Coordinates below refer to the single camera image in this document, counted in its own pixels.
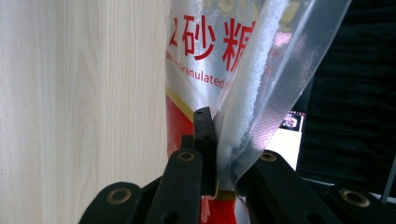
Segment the wooden surface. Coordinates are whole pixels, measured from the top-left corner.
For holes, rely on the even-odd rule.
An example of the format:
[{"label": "wooden surface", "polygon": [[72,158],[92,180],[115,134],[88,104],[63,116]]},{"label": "wooden surface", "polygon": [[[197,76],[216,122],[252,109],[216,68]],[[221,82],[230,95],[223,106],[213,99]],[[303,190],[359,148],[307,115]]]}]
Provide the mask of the wooden surface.
[{"label": "wooden surface", "polygon": [[0,223],[77,223],[166,164],[162,0],[0,0]]}]

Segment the red chinese characters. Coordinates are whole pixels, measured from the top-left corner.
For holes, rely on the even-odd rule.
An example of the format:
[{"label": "red chinese characters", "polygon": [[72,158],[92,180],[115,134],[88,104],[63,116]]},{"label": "red chinese characters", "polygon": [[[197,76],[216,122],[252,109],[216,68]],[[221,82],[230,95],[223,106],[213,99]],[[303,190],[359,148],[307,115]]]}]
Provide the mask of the red chinese characters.
[{"label": "red chinese characters", "polygon": [[[191,15],[184,15],[184,31],[181,41],[184,43],[184,55],[192,55],[196,61],[202,60],[212,53],[216,36],[211,24],[206,23],[205,15],[200,16],[200,20]],[[177,43],[177,18],[174,18],[175,31],[172,34],[169,45],[180,47]],[[247,42],[253,32],[255,22],[251,26],[236,23],[234,18],[224,22],[223,43],[226,49],[222,55],[222,60],[226,62],[226,70],[233,72],[239,63]]]},{"label": "red chinese characters", "polygon": [[[177,47],[177,18],[175,21],[175,31],[169,42],[169,45]],[[188,56],[192,54],[195,60],[202,60],[206,58],[212,51],[214,42],[216,41],[215,32],[211,25],[206,25],[205,15],[201,16],[201,21],[190,27],[190,23],[195,21],[193,16],[184,15],[185,27],[182,36],[184,42],[184,54]],[[196,50],[195,46],[200,46],[202,50]]]},{"label": "red chinese characters", "polygon": [[249,26],[243,26],[241,23],[235,25],[235,19],[231,18],[230,23],[224,22],[224,30],[227,37],[224,37],[224,43],[227,48],[222,56],[223,61],[226,62],[226,70],[233,72],[239,63],[239,59],[243,50],[247,46],[250,34],[253,32],[255,22]]}]

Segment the white granulated sugar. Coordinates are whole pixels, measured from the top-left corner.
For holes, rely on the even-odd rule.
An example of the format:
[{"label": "white granulated sugar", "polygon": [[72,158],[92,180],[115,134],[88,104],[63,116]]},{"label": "white granulated sugar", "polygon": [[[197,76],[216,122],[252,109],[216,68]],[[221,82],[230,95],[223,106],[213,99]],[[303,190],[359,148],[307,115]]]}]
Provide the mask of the white granulated sugar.
[{"label": "white granulated sugar", "polygon": [[244,150],[243,137],[253,120],[253,110],[264,73],[269,51],[288,0],[267,0],[262,8],[254,32],[237,68],[233,85],[220,109],[223,121],[219,135],[219,188],[232,190],[229,165]]}]

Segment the light wood panel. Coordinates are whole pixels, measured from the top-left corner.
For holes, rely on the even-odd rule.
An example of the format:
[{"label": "light wood panel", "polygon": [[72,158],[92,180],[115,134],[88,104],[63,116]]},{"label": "light wood panel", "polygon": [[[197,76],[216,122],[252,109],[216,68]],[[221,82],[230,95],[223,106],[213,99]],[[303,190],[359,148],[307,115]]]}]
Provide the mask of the light wood panel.
[{"label": "light wood panel", "polygon": [[166,164],[162,0],[0,0],[0,223],[77,223]]}]

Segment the plastic bag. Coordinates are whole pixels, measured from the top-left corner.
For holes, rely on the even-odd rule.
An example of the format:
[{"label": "plastic bag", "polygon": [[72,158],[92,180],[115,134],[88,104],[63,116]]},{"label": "plastic bag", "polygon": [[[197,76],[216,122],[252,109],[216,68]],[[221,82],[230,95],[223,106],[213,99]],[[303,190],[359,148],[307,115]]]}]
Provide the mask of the plastic bag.
[{"label": "plastic bag", "polygon": [[[210,106],[217,113],[219,187],[234,190],[314,75],[348,4],[164,0],[168,155],[192,134],[192,112]],[[207,205],[216,205],[203,204],[203,222],[221,223],[207,219],[215,217]]]}]

